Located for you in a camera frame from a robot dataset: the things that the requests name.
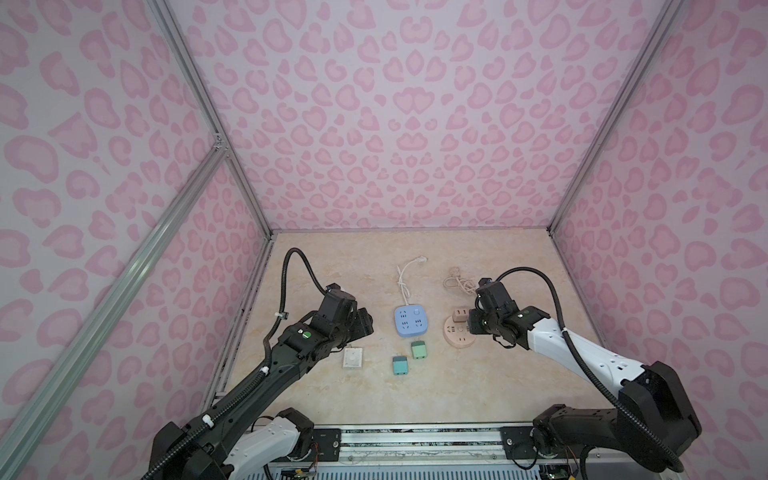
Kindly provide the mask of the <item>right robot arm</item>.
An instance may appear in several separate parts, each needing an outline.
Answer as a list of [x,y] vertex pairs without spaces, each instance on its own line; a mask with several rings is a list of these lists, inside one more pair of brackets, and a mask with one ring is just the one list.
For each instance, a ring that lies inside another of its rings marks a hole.
[[503,279],[483,278],[468,316],[472,335],[488,335],[506,349],[520,347],[553,360],[581,376],[609,402],[604,409],[555,404],[532,422],[530,451],[555,458],[580,447],[584,464],[597,448],[628,455],[648,471],[681,473],[681,456],[702,426],[677,372],[669,365],[623,357],[576,333],[563,320],[551,280],[546,285],[555,312],[522,308]]

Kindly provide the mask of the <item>pink plug adapter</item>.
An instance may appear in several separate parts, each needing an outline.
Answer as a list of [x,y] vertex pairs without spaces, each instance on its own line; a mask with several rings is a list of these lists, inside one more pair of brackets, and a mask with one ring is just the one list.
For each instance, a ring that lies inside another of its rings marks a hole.
[[457,324],[467,323],[469,320],[469,313],[470,310],[468,308],[456,308],[452,312],[452,320]]

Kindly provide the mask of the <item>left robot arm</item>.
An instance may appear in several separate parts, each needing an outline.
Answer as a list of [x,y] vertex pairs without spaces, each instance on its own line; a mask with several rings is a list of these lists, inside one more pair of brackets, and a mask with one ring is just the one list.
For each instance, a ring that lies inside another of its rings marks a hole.
[[290,385],[333,350],[374,331],[355,297],[329,285],[320,307],[288,326],[264,361],[217,403],[184,426],[166,424],[154,437],[147,479],[236,479],[269,462],[313,460],[314,424],[294,408],[258,431],[251,426]]

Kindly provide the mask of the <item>teal plug adapter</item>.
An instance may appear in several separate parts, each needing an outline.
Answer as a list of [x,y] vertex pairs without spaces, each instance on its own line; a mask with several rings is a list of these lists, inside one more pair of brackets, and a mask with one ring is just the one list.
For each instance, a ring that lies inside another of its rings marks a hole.
[[395,376],[407,375],[409,372],[408,358],[406,356],[393,357],[392,370]]

